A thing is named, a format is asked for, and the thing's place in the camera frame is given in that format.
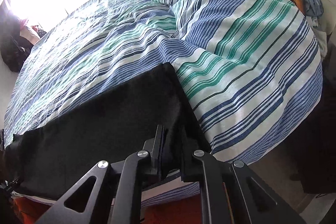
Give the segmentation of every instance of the floor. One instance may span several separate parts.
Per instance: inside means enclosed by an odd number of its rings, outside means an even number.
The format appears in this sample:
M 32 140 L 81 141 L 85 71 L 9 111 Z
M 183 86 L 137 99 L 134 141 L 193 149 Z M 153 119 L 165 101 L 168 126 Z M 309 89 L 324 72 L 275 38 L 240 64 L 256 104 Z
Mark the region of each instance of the floor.
M 249 167 L 298 213 L 303 212 L 315 196 L 304 193 L 300 181 L 289 179 L 297 169 L 284 143 Z

